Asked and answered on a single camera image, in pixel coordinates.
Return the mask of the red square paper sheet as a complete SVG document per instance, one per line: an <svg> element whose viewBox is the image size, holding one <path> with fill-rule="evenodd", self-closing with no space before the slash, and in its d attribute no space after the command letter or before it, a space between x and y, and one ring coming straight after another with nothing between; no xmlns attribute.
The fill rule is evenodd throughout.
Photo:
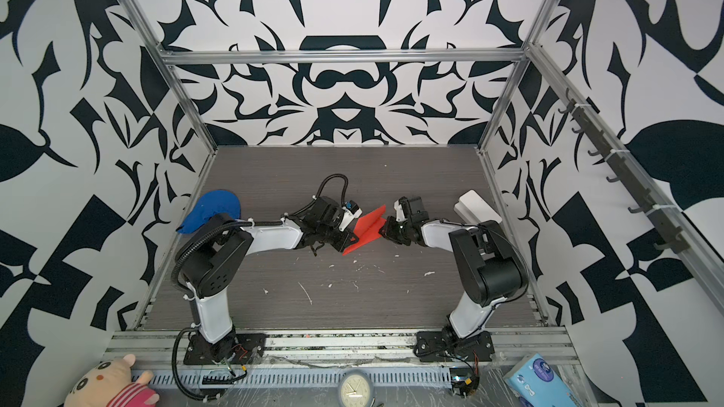
<svg viewBox="0 0 724 407"><path fill-rule="evenodd" d="M351 252L380 239L380 230L386 224L386 212L387 207L382 205L382 207L378 207L375 211L359 218L356 222L356 227L354 228L354 235L357 237L357 241L346 247L342 253L346 256L346 254L350 254Z"/></svg>

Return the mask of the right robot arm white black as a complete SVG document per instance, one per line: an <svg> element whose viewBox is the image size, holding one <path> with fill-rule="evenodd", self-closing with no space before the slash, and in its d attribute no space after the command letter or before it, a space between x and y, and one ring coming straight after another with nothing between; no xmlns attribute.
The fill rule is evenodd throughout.
<svg viewBox="0 0 724 407"><path fill-rule="evenodd" d="M476 192L469 191L456 211L478 223L432 219L420 197L402 197L380 235L399 245L417 244L454 255L464 294L448 316L454 340L479 335L499 305L527 292L528 272L518 249L505 235L502 217Z"/></svg>

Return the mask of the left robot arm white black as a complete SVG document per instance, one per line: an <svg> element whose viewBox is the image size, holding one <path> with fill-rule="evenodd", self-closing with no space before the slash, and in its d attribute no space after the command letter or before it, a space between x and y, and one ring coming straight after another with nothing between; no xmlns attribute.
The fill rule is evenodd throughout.
<svg viewBox="0 0 724 407"><path fill-rule="evenodd" d="M228 306L228 286L249 254L327 245L338 252L358 243L353 222L362 211L353 202L338 203L326 196L313 199L296 215L270 222L243 220L237 214L212 210L192 212L182 231L192 238L175 257L171 279L193 301L193 323L211 345L234 331Z"/></svg>

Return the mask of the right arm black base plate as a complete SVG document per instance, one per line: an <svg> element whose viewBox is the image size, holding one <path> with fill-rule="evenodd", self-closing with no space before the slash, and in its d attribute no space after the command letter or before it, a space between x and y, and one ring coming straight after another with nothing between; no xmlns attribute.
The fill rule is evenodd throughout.
<svg viewBox="0 0 724 407"><path fill-rule="evenodd" d="M418 332L413 354L422 362L462 360L465 363L491 362L495 348L490 333L481 332L474 337L457 338L447 330Z"/></svg>

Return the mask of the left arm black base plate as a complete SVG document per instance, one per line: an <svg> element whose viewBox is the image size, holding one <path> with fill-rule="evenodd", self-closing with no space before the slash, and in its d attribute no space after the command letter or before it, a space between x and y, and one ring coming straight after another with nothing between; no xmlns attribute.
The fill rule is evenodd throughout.
<svg viewBox="0 0 724 407"><path fill-rule="evenodd" d="M224 362L231 365L250 364L255 358L264 355L267 337L265 334L236 333L228 334L216 344L210 344L203 335L194 333L186 346L183 363L186 366Z"/></svg>

